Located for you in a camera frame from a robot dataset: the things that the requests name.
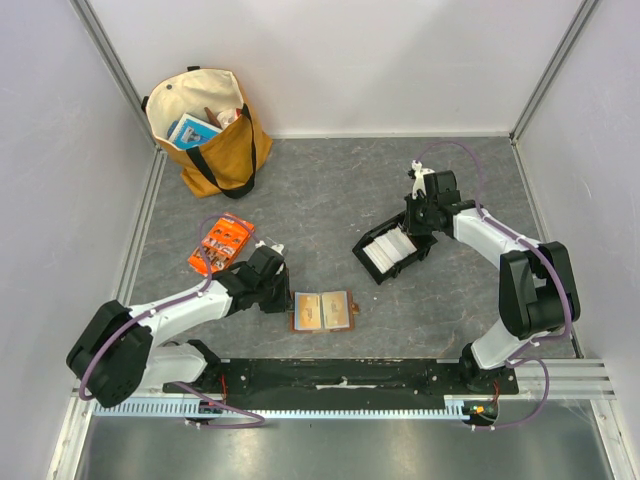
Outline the black card box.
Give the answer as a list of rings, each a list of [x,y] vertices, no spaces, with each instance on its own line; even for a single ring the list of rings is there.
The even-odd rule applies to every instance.
[[[437,243],[433,235],[410,236],[403,228],[406,213],[365,233],[352,252],[377,285],[396,278],[415,262],[423,261]]]

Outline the brown leather card holder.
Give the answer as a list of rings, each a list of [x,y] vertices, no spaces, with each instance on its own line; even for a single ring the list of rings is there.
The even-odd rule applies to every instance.
[[[290,329],[295,334],[338,333],[353,330],[360,312],[350,290],[295,292]]]

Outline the tan credit card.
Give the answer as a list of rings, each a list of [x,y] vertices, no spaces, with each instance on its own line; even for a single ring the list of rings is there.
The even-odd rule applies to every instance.
[[[348,296],[345,291],[322,294],[324,325],[328,329],[347,328],[350,324]]]

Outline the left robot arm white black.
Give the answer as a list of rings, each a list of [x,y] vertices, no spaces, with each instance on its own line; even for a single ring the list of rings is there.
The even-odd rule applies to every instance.
[[[281,244],[259,243],[247,260],[178,294],[130,307],[117,300],[101,305],[66,358],[80,398],[111,408],[173,382],[201,393],[215,389],[220,369],[213,352],[199,340],[172,341],[253,306],[263,313],[286,311],[291,295],[283,252]]]

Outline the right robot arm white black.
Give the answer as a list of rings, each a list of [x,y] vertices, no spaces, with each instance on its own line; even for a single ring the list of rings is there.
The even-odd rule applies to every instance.
[[[499,318],[464,347],[457,371],[465,391],[481,393],[526,349],[570,334],[580,303],[569,253],[560,242],[533,240],[496,220],[479,202],[462,200],[450,170],[436,172],[415,162],[409,176],[407,235],[443,233],[474,249],[499,273]]]

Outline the white card stack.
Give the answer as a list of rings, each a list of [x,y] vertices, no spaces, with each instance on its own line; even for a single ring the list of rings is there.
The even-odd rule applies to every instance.
[[[396,226],[375,237],[363,247],[366,257],[381,274],[387,273],[396,264],[417,252],[417,247],[407,234]]]

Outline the orange booklet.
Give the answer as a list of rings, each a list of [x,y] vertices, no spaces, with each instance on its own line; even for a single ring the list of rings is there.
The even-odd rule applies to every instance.
[[[188,264],[197,273],[217,273],[227,269],[236,260],[255,234],[255,226],[229,212],[216,219],[200,245],[193,251]]]

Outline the mustard canvas tote bag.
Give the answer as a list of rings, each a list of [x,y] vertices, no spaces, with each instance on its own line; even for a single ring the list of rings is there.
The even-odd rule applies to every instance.
[[[205,107],[217,116],[222,132],[187,150],[171,144],[169,128],[184,113],[209,123]],[[161,81],[143,98],[141,108],[154,140],[181,166],[182,179],[196,197],[221,193],[239,199],[254,188],[273,140],[232,71],[190,67]]]

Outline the blue book in bag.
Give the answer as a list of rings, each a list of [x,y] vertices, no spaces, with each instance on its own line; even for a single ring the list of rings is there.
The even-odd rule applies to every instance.
[[[168,141],[178,149],[187,150],[209,142],[221,132],[220,128],[184,113],[169,128]]]

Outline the brown item in bag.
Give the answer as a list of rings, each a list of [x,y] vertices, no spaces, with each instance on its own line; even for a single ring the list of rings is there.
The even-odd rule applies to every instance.
[[[204,111],[207,116],[208,122],[214,127],[221,129],[220,122],[218,121],[217,116],[213,113],[213,111],[208,107],[205,107]]]

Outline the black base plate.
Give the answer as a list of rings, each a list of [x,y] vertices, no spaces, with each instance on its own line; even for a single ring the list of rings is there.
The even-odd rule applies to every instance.
[[[514,372],[474,384],[433,359],[242,359],[209,366],[190,387],[245,410],[435,409],[447,395],[516,395]]]

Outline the aluminium frame rail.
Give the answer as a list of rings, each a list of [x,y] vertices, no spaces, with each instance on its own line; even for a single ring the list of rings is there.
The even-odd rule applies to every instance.
[[[555,396],[600,397],[611,395],[613,388],[604,364],[599,360],[587,359],[547,359],[542,361],[528,360],[516,367],[508,367],[515,373],[519,387],[516,395],[529,396],[536,391],[548,388]],[[142,394],[152,390],[160,390],[166,393],[178,391],[178,385],[182,382],[173,382],[160,388],[152,388],[138,391]],[[447,395],[445,397],[487,397],[475,395]]]

